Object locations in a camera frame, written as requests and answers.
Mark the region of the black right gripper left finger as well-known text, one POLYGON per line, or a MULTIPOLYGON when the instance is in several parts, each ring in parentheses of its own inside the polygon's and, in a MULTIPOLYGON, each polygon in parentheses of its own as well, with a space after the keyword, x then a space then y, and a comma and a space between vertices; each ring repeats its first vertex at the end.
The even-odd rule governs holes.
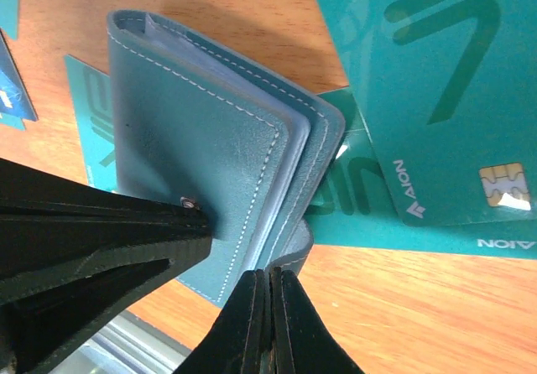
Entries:
POLYGON ((267 340, 265 271, 246 271, 179 374, 260 373, 267 340))

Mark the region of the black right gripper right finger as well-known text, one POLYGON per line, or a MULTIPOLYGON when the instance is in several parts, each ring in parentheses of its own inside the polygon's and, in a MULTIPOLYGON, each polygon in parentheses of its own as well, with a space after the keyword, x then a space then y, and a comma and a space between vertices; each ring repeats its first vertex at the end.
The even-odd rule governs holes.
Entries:
POLYGON ((276 373, 361 373, 335 341, 296 274, 270 272, 274 371, 276 373))

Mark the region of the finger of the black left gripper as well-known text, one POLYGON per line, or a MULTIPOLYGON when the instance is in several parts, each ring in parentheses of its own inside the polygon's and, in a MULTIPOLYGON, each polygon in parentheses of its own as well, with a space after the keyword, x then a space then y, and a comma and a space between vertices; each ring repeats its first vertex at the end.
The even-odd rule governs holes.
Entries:
POLYGON ((1 237, 58 236, 73 226, 130 224, 210 237, 203 213, 158 201, 118 195, 1 160, 1 237))
POLYGON ((1 254, 1 371, 48 373, 130 305, 205 259, 208 236, 99 247, 32 266, 1 254))

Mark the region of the teal leather card holder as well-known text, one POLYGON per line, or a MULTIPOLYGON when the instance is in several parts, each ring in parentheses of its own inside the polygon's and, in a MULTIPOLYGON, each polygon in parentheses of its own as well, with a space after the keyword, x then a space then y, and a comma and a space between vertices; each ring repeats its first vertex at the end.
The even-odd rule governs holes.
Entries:
POLYGON ((107 15, 117 187, 198 210, 209 256, 179 280, 223 306, 243 272, 299 271, 305 212, 341 143, 329 102, 162 15, 107 15))

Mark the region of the teal card with signature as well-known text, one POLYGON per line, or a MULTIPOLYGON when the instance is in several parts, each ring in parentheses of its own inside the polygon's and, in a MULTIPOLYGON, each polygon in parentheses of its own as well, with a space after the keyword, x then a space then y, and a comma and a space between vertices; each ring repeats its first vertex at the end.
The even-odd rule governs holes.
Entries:
POLYGON ((115 192, 110 79, 71 55, 65 56, 64 61, 88 184, 99 190, 115 192))

